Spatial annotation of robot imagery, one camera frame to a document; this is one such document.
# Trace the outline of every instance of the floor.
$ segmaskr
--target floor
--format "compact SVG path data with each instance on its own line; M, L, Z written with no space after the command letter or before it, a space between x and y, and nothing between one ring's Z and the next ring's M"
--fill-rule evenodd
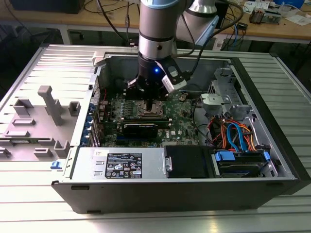
M62 44L59 32L54 32L52 36L40 36L35 39L30 38L29 33L23 28L18 28L18 37L14 38L0 31L0 99L5 95L10 86L14 83L19 73L27 65L41 43ZM42 32L41 29L30 29L32 34ZM105 46L122 46L121 40L113 32L102 32L103 40L99 40L98 32L83 31L84 39L81 40L78 34L71 36L73 44L76 45L105 45ZM137 38L137 34L130 33L130 38ZM210 50L213 47L213 40L207 45ZM177 42L178 48L191 48L186 42ZM232 51L254 51L270 52L277 54L283 62L291 69L295 70L297 63L301 63L301 57L307 45L287 43L270 43L270 42L251 42L243 41L241 45L229 48ZM304 57L307 61L297 72L298 79L304 86L311 91L311 56Z

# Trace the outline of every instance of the white sticker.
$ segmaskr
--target white sticker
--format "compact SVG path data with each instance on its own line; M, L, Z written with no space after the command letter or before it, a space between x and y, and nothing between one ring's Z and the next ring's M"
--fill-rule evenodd
M94 150L93 156L107 156L109 150Z

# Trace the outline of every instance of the wire bundle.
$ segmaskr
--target wire bundle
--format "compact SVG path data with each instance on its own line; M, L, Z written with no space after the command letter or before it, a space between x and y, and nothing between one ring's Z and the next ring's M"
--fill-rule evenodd
M232 146L228 143L228 133L226 133L227 128L229 127L230 124L234 124L237 125L242 133L243 133L243 138L245 140L245 142L247 143L247 150L248 151L256 151L254 143L253 143L253 137L252 137L252 132L244 125L241 124L235 120L232 119L216 119L213 118L210 123L207 125L207 128L210 129L211 125L215 123L217 125L220 126L220 133L214 137L214 139L212 140L212 143L214 144L215 147L218 148L222 148L225 150L230 150L230 151L237 151L236 148L232 148Z
M234 15L234 12L233 12L231 6L229 6L229 9L231 10L231 14L227 12L227 15L233 17L233 19L236 19L236 16ZM232 22L232 19L231 19L231 18L226 18L226 20ZM227 42L224 42L224 46L221 48L221 51L223 51L226 47L227 47L226 50L230 50L230 51L232 51L233 48L236 47L236 46L240 46L240 48L241 48L241 46L242 46L242 44L243 44L243 41L244 41L244 36L245 36L245 34L246 34L246 30L242 30L242 36L238 39L239 27L238 27L236 24L234 24L234 28L233 28L233 29L234 29L234 30L233 30L233 33L231 34L231 36L230 36L230 38L228 39L228 41L227 41ZM235 35L235 38L234 38L233 42L230 43L230 41L231 41L233 35Z
M101 14L101 13L102 13L101 11L92 11L92 10L87 9L87 6L88 6L91 2L93 2L93 1L94 1L94 0L89 0L88 2L86 2L86 3L84 4L84 6L83 6L83 9L85 9L86 11L91 12L91 13ZM113 6L113 5L117 4L118 2L120 2L120 0L116 0L116 2L114 2L114 3L112 3L112 4L105 4L105 5L102 5L102 7L104 7L104 6ZM118 9L122 9L122 8L124 8L124 7L127 7L127 5L125 5L125 6L120 6L120 7L117 7L117 8L115 8L115 9L106 11L106 13L108 13L108 12L113 12L113 11L116 11L116 10L118 10Z

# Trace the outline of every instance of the circuit board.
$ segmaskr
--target circuit board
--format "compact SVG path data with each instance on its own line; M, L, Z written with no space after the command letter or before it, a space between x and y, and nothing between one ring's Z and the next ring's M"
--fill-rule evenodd
M156 101L150 111L141 100L125 100L121 94L106 99L101 114L104 129L102 147L163 147L165 145L198 145L197 131L190 118L190 100L184 94L170 94L166 101ZM124 118L139 119L158 126L155 138L124 139L120 129Z

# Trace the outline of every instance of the black cable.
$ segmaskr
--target black cable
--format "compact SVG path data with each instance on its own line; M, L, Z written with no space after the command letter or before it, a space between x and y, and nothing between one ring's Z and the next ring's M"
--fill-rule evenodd
M242 43L243 43L243 40L244 40L245 33L246 33L246 31L242 30L242 36L241 36L239 39L237 39L235 47L237 47L237 46L240 46L240 47L241 47L241 45L242 45ZM234 41L233 41L231 44L229 44L229 42L228 42L228 49L229 49L229 47L231 47L233 44L234 44Z
M193 36L192 36L192 34L191 34L191 31L190 31L190 29L189 29L189 27L188 27L188 25L187 25L187 22L186 22L185 17L184 17L183 14L181 14L181 19L183 20L183 22L184 22L184 24L185 24L185 26L186 26L187 32L188 32L188 34L189 34L189 36L190 36L190 38L191 38L192 49L191 49L191 51L186 52L186 53L172 55L172 58L189 56L189 55L191 55L191 54L194 52L194 49L195 49L195 41L194 41L194 38L193 38Z
M140 8L139 8L139 4L136 4L136 6L137 6L138 14L140 15Z
M128 44L130 45L130 38L128 36L128 29L130 28L129 9L130 9L130 2L127 2L126 16L125 16L125 25L126 25L126 38L127 38Z
M91 11L91 10L89 10L89 9L86 8L86 6L89 5L89 4L90 4L91 2L93 2L93 1L94 1L94 0L89 0L87 3L85 3L84 6L83 6L83 9L85 9L86 11L91 12L91 13L100 14L101 11ZM113 6L113 5L117 4L117 3L120 2L120 1L121 1L121 0L116 0L115 3L112 3L112 4L105 4L105 5L102 5L102 7L104 7L104 6Z
M103 16L105 17L105 19L107 20L107 22L109 23L109 25L111 26L111 28L114 30L114 32L118 35L118 37L120 37L122 40L126 41L126 39L123 38L123 36L119 33L119 31L115 28L115 26L112 24L112 22L110 21L109 17L107 16L105 10L103 9L101 2L99 0L96 0L98 6L100 7Z
M228 39L227 42L224 42L224 46L220 49L220 51L223 51L226 47L227 47L227 50L229 49L229 42L230 40L232 39L233 35L235 34L235 28L233 28L233 33L231 34L230 38Z
M226 13L226 14L232 16L233 19L236 20L236 17L235 17L235 15L234 15L234 13L233 13L232 7L231 7L230 5L229 5L228 7L229 7L229 9L231 10L231 14L230 14L230 13ZM229 43L230 43L230 40L232 39L233 35L235 34L235 29L236 29L236 28L238 28L238 27L237 27L237 26L233 27L233 32L232 32L230 38L228 39L227 42L224 43L225 46L223 46L223 47L220 49L220 51L223 51L226 47L227 47L227 50L229 50Z
M124 8L124 7L127 7L127 5L125 5L125 6L120 6L120 7L116 8L116 9L106 11L106 13L108 13L108 12L113 12L113 11L116 11L116 10L121 9L121 8Z
M10 14L14 17L14 19L15 19L24 29L26 29L26 31L30 34L30 36L31 36L32 38L34 38L39 44L41 44L40 41L38 41L37 38L35 38L34 35L28 30L28 28L26 28L25 25L13 14L13 12L10 10L10 7L9 7L8 3L6 2L6 0L4 0L4 4L5 4L6 8L8 9L8 11L10 12Z
M207 140L207 145L209 144L209 146L212 146L212 147L215 147L213 144L212 144L212 141L201 131L199 130L199 126L196 125L195 123L195 120L194 120L194 112L195 112L195 108L196 106L198 105L198 102L200 101L200 98L198 98L198 100L195 102L195 105L194 105L194 109L193 109L193 113L192 113L192 123L193 123L193 126L194 128L198 131L198 133L200 133L206 140Z
M227 26L225 26L225 27L223 27L223 28L220 28L219 30L215 31L213 34L211 34L211 35L207 38L207 40L204 42L204 44L203 44L203 46L202 46L202 48L201 48L201 50L200 50L200 52L199 52L199 54L198 54L197 60L196 60L196 62L195 62L195 65L194 65L194 67L193 67L193 69L192 69L192 71L191 71L191 75L194 74L196 68L198 67L200 58L201 58L202 53L203 53L203 51L204 51L204 48L206 47L206 45L208 44L208 42L210 41L210 39L213 38L214 35L217 35L218 33L224 31L225 29L227 29L227 28L233 26L234 24L236 24L237 22L239 22L240 19L243 17L244 11L243 11L243 9L242 9L238 4L235 4L235 3L230 2L230 1L227 1L227 0L219 0L219 1L222 1L222 2L225 2L225 3L227 3L227 4L230 4L230 5L233 5L233 6L237 7L237 8L240 10L241 14L239 15L239 17L238 17L236 20L234 20L233 22L229 23Z

